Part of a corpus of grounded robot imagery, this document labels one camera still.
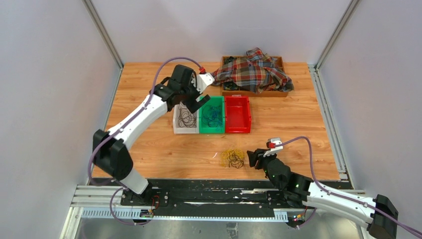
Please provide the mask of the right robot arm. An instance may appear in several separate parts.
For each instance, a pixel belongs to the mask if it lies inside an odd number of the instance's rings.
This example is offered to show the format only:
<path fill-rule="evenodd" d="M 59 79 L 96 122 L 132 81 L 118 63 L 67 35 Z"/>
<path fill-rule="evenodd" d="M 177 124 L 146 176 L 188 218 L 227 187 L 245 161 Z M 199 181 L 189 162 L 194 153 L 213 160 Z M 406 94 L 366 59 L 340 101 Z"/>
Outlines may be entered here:
<path fill-rule="evenodd" d="M 337 190 L 304 175 L 294 173 L 290 167 L 269 154 L 267 150 L 248 151 L 250 167 L 262 169 L 279 199 L 292 208 L 311 207 L 336 214 L 366 228 L 376 239 L 394 239 L 397 236 L 398 211 L 391 200 L 381 194 L 375 198 L 363 197 Z"/>

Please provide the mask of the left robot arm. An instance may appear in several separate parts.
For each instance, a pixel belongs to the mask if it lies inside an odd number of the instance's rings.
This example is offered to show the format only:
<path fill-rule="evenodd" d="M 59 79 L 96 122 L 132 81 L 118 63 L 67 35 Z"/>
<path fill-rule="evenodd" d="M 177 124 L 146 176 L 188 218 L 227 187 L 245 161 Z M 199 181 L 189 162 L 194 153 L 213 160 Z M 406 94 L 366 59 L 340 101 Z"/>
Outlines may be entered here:
<path fill-rule="evenodd" d="M 191 113 L 199 110 L 209 95 L 201 94 L 214 82 L 204 69 L 196 73 L 190 67 L 176 65 L 172 75 L 160 83 L 154 82 L 150 94 L 124 120 L 107 131 L 93 135 L 92 164 L 133 192 L 133 199 L 141 206 L 152 201 L 149 182 L 133 165 L 130 149 L 149 126 L 174 106 L 183 104 Z"/>

